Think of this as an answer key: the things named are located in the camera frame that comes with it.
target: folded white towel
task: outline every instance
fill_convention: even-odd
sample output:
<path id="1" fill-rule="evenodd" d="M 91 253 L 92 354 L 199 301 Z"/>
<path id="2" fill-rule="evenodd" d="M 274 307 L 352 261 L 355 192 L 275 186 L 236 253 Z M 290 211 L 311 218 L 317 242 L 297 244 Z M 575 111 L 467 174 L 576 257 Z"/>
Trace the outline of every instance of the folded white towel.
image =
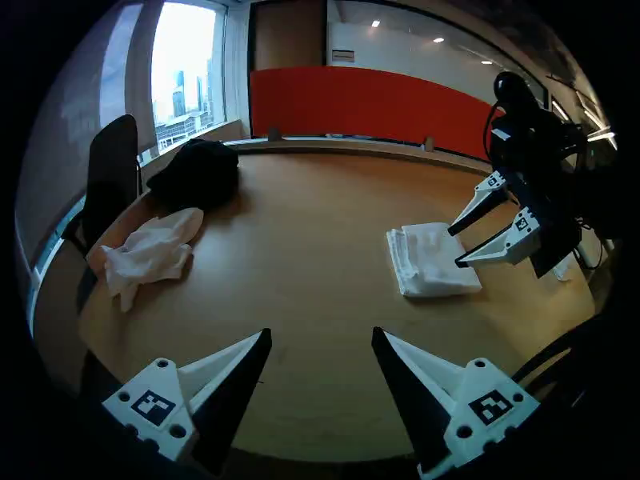
<path id="1" fill-rule="evenodd" d="M 186 208 L 164 218 L 152 218 L 133 232 L 119 248 L 102 246 L 106 255 L 106 283 L 111 297 L 120 294 L 120 309 L 134 304 L 138 285 L 165 278 L 180 278 L 191 255 L 191 240 L 204 213 Z"/>
<path id="2" fill-rule="evenodd" d="M 446 223 L 424 223 L 386 233 L 401 294 L 443 297 L 480 291 L 475 270 L 455 264 L 465 250 L 447 228 Z"/>

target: black chair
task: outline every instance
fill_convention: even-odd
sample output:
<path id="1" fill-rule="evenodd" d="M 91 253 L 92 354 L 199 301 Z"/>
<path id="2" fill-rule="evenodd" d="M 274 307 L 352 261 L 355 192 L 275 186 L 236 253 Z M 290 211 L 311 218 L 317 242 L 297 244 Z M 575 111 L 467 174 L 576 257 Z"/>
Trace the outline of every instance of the black chair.
<path id="1" fill-rule="evenodd" d="M 91 142 L 84 208 L 62 232 L 62 238 L 83 257 L 134 200 L 142 193 L 138 164 L 138 128 L 135 118 L 123 115 L 103 128 Z M 87 268 L 80 285 L 76 307 L 84 306 L 97 279 Z"/>

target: red wall panel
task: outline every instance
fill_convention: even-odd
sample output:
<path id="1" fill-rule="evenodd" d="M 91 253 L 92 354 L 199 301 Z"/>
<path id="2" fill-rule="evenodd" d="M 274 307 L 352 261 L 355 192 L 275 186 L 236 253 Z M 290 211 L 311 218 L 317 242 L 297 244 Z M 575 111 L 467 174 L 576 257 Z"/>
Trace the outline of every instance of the red wall panel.
<path id="1" fill-rule="evenodd" d="M 486 158 L 482 128 L 491 106 L 437 83 L 340 66 L 251 73 L 253 135 L 368 135 Z"/>

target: chair backrest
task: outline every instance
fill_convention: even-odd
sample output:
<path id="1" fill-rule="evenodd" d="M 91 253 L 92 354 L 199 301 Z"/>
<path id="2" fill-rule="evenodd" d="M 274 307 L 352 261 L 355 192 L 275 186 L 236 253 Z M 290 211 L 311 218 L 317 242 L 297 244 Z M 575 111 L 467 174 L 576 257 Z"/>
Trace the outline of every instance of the chair backrest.
<path id="1" fill-rule="evenodd" d="M 138 196 L 138 128 L 123 115 L 91 142 L 82 233 L 88 248 Z"/>

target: ceiling light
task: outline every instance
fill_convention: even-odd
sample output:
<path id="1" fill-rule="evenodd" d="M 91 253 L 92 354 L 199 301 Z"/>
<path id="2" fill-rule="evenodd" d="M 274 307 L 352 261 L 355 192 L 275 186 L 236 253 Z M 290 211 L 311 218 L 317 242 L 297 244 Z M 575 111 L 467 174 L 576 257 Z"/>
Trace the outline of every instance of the ceiling light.
<path id="1" fill-rule="evenodd" d="M 591 120 L 593 123 L 595 123 L 596 127 L 599 128 L 600 130 L 605 128 L 605 124 L 602 123 L 602 120 L 600 120 L 600 118 L 596 117 L 595 114 L 591 110 L 588 110 L 587 108 L 585 108 L 585 115 L 589 118 L 589 120 Z"/>
<path id="2" fill-rule="evenodd" d="M 588 142 L 595 142 L 596 140 L 602 140 L 603 138 L 613 138 L 615 137 L 614 132 L 606 132 L 605 134 L 595 135 L 593 137 L 588 137 Z"/>
<path id="3" fill-rule="evenodd" d="M 556 103 L 555 100 L 551 100 L 551 105 L 558 111 L 560 116 L 565 119 L 565 122 L 569 121 L 569 115 L 565 113 L 565 111 Z"/>

